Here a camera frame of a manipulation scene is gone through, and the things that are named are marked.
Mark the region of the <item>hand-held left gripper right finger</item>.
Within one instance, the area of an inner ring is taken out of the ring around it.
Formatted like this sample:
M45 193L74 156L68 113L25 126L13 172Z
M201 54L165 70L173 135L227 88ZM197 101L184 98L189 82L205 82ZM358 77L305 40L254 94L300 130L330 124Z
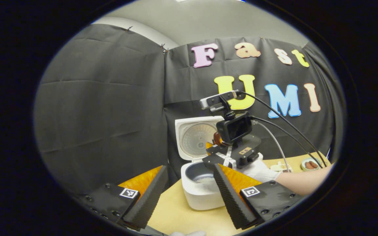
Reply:
M236 229L270 221L303 198L276 181L261 183L219 163L213 165L213 176Z

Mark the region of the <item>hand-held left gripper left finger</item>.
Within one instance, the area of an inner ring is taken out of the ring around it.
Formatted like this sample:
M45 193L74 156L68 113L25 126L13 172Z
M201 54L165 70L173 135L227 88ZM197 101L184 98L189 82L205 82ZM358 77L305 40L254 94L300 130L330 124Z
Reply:
M167 167L159 166L121 184L105 183L77 200L115 225L140 231L147 226L167 182Z

